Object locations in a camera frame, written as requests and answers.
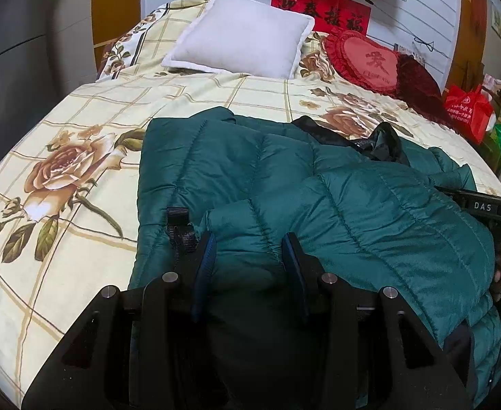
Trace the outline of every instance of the red banner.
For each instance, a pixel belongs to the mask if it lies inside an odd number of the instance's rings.
[[[337,27],[366,35],[370,21],[370,8],[353,0],[271,0],[271,5],[311,15],[315,19],[313,30],[327,34]]]

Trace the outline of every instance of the pillow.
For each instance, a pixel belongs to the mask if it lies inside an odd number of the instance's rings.
[[[397,52],[357,31],[339,28],[333,29],[324,46],[332,66],[344,79],[380,94],[395,94]]]
[[[254,0],[210,0],[161,65],[292,79],[314,23],[309,15]]]

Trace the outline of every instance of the red heart-shaped pillow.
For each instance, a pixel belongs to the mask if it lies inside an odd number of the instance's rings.
[[[397,52],[357,31],[337,28],[324,46],[332,66],[344,79],[380,94],[395,94]]]

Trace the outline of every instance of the floral bed sheet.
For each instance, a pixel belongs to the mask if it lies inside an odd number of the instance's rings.
[[[501,183],[454,131],[336,76],[319,33],[305,43],[294,80],[162,68],[206,1],[180,0],[151,14],[134,43],[116,43],[99,81],[68,95],[0,163],[0,387],[19,406],[99,289],[127,287],[140,149],[154,117],[225,106],[279,122],[308,115],[348,138],[388,121],[402,137],[468,163],[480,191],[501,195]]]

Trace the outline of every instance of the black chinese character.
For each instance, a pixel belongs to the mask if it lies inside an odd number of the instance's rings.
[[[385,70],[385,68],[382,65],[382,62],[385,61],[385,58],[382,56],[382,54],[378,51],[373,51],[370,52],[369,54],[366,54],[365,57],[370,57],[372,61],[366,62],[367,65],[372,66],[374,65],[374,68],[380,68],[383,72],[389,73]]]
[[[295,0],[283,0],[279,5],[279,9],[290,11],[295,4],[296,4]]]
[[[314,1],[306,3],[306,8],[303,10],[303,13],[306,15],[311,15],[315,18],[323,18],[319,15],[319,12],[317,12],[317,3],[315,3]]]
[[[332,26],[340,25],[340,8],[331,6],[330,11],[326,12],[325,15],[324,20],[326,24],[331,24]]]
[[[357,15],[356,13],[352,12],[351,18],[348,18],[347,20],[346,28],[350,30],[356,30],[357,32],[362,33],[363,32],[363,27],[361,26],[362,22],[363,22],[363,16]]]

